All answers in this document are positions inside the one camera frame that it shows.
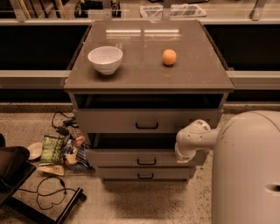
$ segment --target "cabinet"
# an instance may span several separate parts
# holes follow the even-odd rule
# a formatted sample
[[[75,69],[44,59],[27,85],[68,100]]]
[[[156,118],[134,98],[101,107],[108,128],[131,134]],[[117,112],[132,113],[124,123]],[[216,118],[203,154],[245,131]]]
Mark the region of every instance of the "cabinet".
[[[110,76],[88,61],[98,46],[123,51]],[[166,48],[173,66],[161,61]],[[176,134],[196,119],[215,128],[233,85],[200,22],[129,20],[94,22],[64,89],[102,180],[188,181],[207,152],[177,163]]]

